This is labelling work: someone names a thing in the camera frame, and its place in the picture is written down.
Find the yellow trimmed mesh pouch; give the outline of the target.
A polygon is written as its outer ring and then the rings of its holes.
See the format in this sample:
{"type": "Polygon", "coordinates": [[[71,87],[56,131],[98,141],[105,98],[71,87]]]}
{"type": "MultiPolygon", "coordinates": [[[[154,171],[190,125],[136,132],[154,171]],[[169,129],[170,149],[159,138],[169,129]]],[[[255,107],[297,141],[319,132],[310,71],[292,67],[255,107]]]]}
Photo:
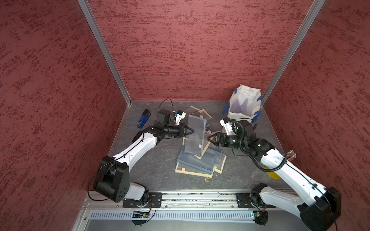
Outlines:
{"type": "Polygon", "coordinates": [[[185,153],[194,155],[198,159],[201,159],[205,154],[207,148],[210,146],[210,142],[207,137],[213,134],[211,131],[207,130],[203,135],[192,134],[183,138],[182,145],[185,148],[185,153]]]}

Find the purple mesh pencil pouch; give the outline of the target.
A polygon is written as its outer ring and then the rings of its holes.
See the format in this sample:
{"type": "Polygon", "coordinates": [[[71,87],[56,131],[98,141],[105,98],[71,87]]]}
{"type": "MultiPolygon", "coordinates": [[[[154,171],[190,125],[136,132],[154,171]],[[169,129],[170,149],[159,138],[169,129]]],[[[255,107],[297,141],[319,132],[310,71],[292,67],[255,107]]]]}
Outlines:
{"type": "Polygon", "coordinates": [[[251,97],[238,96],[231,104],[230,111],[235,114],[251,114],[254,107],[254,100],[251,97]]]}

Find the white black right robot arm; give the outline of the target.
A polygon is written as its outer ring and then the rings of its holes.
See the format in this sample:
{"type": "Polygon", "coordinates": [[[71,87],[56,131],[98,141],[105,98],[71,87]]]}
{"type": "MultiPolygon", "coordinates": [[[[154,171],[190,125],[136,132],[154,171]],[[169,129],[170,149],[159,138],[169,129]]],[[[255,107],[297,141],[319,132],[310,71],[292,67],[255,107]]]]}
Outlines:
{"type": "Polygon", "coordinates": [[[239,149],[258,169],[276,173],[297,194],[277,191],[261,183],[255,186],[248,201],[257,209],[255,223],[265,225],[268,220],[266,206],[285,210],[298,218],[312,231],[327,231],[336,225],[341,215],[341,193],[313,180],[292,164],[286,156],[265,139],[257,138],[253,125],[247,120],[225,118],[220,121],[225,132],[207,138],[215,146],[239,149]]]}

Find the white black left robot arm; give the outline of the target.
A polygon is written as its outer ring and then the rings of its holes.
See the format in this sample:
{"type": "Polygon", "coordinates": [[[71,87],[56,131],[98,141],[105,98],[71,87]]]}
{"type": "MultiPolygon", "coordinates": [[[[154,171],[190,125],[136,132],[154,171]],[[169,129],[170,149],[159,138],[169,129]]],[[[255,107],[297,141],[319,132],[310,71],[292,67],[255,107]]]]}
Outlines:
{"type": "Polygon", "coordinates": [[[193,134],[195,131],[182,122],[185,117],[186,113],[181,110],[173,112],[159,110],[154,125],[139,131],[128,148],[113,157],[105,156],[101,159],[87,192],[92,188],[107,200],[116,203],[132,200],[145,207],[150,202],[148,189],[131,182],[130,171],[163,139],[167,137],[177,139],[193,134]]]}

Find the far yellow trimmed pouch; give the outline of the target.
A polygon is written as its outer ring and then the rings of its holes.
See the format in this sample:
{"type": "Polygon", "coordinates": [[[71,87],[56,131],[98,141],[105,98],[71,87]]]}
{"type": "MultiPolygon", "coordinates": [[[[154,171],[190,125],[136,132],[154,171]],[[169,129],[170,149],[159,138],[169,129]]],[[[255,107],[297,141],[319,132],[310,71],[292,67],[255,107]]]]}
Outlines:
{"type": "Polygon", "coordinates": [[[197,114],[202,115],[206,119],[212,119],[212,116],[205,109],[198,109],[192,105],[186,110],[186,114],[187,115],[197,114]]]}

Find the large blue mesh pouch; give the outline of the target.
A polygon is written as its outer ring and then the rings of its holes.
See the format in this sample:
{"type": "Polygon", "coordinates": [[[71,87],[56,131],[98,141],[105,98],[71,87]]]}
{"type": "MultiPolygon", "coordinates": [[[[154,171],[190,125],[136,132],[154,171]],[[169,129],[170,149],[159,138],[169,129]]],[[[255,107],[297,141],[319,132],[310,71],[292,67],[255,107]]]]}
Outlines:
{"type": "Polygon", "coordinates": [[[182,146],[177,163],[187,167],[192,167],[207,174],[213,174],[216,161],[216,155],[205,153],[201,159],[194,155],[185,153],[185,148],[182,146]]]}

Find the large yellow trimmed pouch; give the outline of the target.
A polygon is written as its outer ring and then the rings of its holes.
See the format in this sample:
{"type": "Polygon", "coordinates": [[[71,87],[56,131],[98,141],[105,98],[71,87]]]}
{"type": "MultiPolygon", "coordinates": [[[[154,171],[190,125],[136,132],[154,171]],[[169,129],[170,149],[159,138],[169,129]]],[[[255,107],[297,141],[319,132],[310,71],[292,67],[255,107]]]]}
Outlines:
{"type": "Polygon", "coordinates": [[[199,159],[197,156],[185,153],[182,146],[179,153],[175,173],[212,178],[213,174],[222,174],[227,156],[222,149],[210,147],[199,159]]]}

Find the blue black stapler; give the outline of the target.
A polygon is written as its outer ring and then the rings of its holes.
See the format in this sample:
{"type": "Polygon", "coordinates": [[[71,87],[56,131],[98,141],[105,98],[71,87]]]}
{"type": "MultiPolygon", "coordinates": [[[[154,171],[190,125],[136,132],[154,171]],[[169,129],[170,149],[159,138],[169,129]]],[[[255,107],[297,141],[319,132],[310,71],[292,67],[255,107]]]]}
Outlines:
{"type": "Polygon", "coordinates": [[[148,121],[148,119],[150,118],[151,116],[151,113],[149,112],[148,109],[145,109],[142,113],[142,116],[140,117],[138,123],[137,123],[137,127],[139,129],[142,129],[143,126],[146,124],[146,122],[148,121]]]}

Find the aluminium front rail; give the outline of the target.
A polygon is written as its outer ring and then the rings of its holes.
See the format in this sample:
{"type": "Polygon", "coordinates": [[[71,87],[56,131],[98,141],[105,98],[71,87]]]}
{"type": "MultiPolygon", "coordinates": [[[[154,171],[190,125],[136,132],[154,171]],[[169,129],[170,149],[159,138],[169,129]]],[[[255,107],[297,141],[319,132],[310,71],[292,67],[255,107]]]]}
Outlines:
{"type": "Polygon", "coordinates": [[[111,200],[93,201],[89,198],[85,200],[83,206],[85,208],[132,208],[142,209],[149,208],[152,203],[152,208],[161,209],[213,209],[213,210],[228,210],[228,209],[255,209],[262,210],[263,208],[276,208],[278,199],[281,200],[283,206],[292,206],[293,203],[298,205],[303,204],[303,200],[298,194],[293,191],[277,191],[268,187],[264,193],[269,199],[258,206],[256,202],[251,201],[250,192],[237,191],[152,191],[149,194],[147,202],[138,202],[133,199],[123,199],[121,202],[111,200]]]}

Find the aluminium left corner post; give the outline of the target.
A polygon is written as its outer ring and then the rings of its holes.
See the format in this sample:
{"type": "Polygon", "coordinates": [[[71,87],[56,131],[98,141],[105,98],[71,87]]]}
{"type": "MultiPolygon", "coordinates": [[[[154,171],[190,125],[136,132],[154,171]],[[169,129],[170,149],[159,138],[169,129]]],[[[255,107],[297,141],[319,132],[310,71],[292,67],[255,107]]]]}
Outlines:
{"type": "Polygon", "coordinates": [[[107,43],[103,37],[103,34],[98,26],[98,23],[93,15],[92,9],[86,0],[78,0],[79,6],[85,16],[85,19],[88,22],[88,25],[98,43],[98,46],[100,47],[100,50],[105,58],[106,63],[108,64],[108,67],[119,87],[119,90],[122,94],[122,96],[125,99],[125,102],[128,106],[131,106],[132,99],[127,91],[127,88],[122,80],[122,77],[119,73],[119,70],[114,62],[114,59],[112,57],[112,54],[107,46],[107,43]]]}

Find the aluminium corner post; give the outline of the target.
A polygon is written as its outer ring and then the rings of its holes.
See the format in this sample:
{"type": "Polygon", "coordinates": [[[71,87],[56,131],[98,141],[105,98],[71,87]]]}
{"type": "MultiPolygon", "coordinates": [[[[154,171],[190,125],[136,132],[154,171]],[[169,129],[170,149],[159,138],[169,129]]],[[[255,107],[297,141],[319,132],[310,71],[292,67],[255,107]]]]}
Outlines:
{"type": "Polygon", "coordinates": [[[107,46],[107,43],[103,37],[103,34],[98,26],[98,23],[93,15],[92,9],[86,0],[78,0],[79,6],[85,16],[85,19],[88,22],[88,25],[98,43],[98,46],[100,47],[100,50],[105,58],[106,63],[108,64],[108,67],[119,87],[119,90],[122,94],[122,96],[125,99],[125,102],[128,106],[131,106],[132,99],[127,91],[127,88],[122,80],[122,77],[119,73],[119,70],[114,62],[114,59],[112,57],[112,54],[107,46]]]}
{"type": "Polygon", "coordinates": [[[314,0],[312,5],[310,6],[305,18],[303,19],[296,35],[294,36],[286,54],[284,55],[282,61],[280,62],[271,82],[269,83],[266,91],[263,94],[263,99],[262,99],[262,105],[264,105],[269,96],[271,95],[274,87],[277,85],[278,81],[280,80],[282,74],[284,73],[286,67],[290,63],[290,60],[293,58],[295,52],[299,48],[301,42],[305,38],[307,32],[311,28],[314,20],[318,16],[320,10],[325,4],[325,0],[314,0]]]}

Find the aluminium right corner post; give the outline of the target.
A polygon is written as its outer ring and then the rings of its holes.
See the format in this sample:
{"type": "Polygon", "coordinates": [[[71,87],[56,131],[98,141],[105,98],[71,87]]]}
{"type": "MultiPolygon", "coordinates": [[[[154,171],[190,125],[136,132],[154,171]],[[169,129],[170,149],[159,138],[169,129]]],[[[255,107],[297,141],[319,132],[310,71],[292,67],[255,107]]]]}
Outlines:
{"type": "Polygon", "coordinates": [[[286,54],[284,55],[282,61],[280,62],[271,82],[269,83],[266,91],[263,94],[263,99],[262,99],[262,105],[264,105],[269,96],[271,95],[274,87],[277,85],[278,81],[280,80],[282,74],[284,73],[286,67],[290,63],[290,60],[293,58],[295,52],[299,48],[301,42],[305,38],[307,32],[311,28],[314,20],[318,16],[320,10],[325,4],[325,0],[314,0],[312,5],[310,6],[305,18],[303,19],[296,35],[294,36],[286,54]]]}

